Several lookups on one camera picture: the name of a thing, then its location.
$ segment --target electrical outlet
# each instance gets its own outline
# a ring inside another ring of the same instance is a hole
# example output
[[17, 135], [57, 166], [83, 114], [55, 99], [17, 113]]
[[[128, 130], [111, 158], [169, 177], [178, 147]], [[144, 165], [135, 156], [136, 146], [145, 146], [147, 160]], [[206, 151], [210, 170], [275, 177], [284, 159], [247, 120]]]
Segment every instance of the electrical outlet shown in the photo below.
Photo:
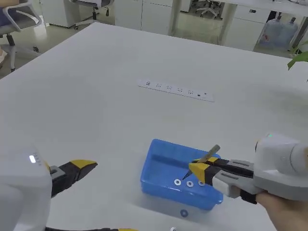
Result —
[[138, 86], [143, 87], [143, 88], [153, 89], [153, 90], [164, 91], [164, 92], [172, 93], [176, 95], [187, 96], [187, 97], [194, 98], [194, 99], [214, 102], [213, 94], [207, 91], [188, 90], [186, 88], [177, 87], [175, 85], [161, 83], [157, 81], [151, 81], [151, 80], [139, 80]]

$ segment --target drawer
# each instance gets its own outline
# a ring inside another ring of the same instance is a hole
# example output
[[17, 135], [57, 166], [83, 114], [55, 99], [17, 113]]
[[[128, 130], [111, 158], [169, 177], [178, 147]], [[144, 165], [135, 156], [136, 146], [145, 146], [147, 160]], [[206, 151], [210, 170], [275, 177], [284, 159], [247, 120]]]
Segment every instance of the drawer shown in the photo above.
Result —
[[247, 6], [237, 6], [234, 18], [249, 20], [252, 22], [266, 23], [270, 10], [263, 10]]
[[173, 6], [173, 0], [143, 0], [143, 2], [153, 3], [162, 6]]
[[115, 0], [115, 25], [141, 30], [142, 0]]
[[169, 35], [172, 7], [143, 3], [141, 29], [144, 31]]
[[224, 46], [253, 51], [264, 24], [233, 18]]

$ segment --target white cabinet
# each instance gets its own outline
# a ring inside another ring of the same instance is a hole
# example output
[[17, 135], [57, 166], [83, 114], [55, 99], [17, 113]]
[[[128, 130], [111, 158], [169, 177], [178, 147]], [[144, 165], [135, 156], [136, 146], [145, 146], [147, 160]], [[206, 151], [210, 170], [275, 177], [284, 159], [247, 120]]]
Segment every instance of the white cabinet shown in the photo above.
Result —
[[222, 45], [253, 51], [269, 13], [269, 10], [246, 6], [230, 7], [227, 25], [222, 30]]
[[153, 3], [162, 6], [173, 6], [173, 0], [143, 0], [143, 2]]
[[181, 11], [189, 12], [193, 0], [182, 0]]
[[270, 10], [252, 8], [247, 6], [237, 6], [234, 18], [244, 19], [248, 21], [266, 23]]
[[171, 11], [172, 7], [144, 2], [141, 29], [168, 35], [170, 32]]
[[253, 51], [264, 24], [234, 18], [229, 28], [225, 46]]
[[181, 0], [115, 0], [115, 25], [172, 35]]
[[115, 25], [141, 30], [142, 0], [115, 0]]
[[92, 16], [92, 8], [69, 0], [40, 0], [45, 23], [71, 27]]

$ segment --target chair wheel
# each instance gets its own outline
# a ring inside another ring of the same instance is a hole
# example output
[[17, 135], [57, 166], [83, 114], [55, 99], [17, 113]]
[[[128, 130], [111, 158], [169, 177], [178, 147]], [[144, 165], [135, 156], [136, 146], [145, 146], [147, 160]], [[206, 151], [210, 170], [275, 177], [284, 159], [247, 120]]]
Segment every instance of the chair wheel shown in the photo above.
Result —
[[33, 51], [34, 51], [34, 52], [36, 52], [36, 53], [39, 53], [39, 49], [38, 49], [38, 47], [36, 47], [36, 46], [35, 46], [35, 47], [33, 47]]

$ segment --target white table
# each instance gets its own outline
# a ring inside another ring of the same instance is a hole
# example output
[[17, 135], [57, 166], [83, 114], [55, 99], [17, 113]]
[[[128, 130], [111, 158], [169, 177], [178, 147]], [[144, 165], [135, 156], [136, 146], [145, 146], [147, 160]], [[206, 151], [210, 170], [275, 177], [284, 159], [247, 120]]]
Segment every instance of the white table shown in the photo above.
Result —
[[223, 2], [308, 17], [308, 6], [295, 4], [288, 0], [223, 0]]
[[[52, 199], [53, 228], [273, 231], [259, 205], [225, 198], [205, 213], [142, 194], [139, 178], [154, 138], [218, 143], [222, 157], [248, 161], [268, 131], [307, 141], [308, 66], [288, 72], [288, 61], [93, 24], [0, 81], [0, 148], [34, 144], [50, 165], [98, 161]], [[137, 87], [145, 78], [209, 90], [215, 102]]]

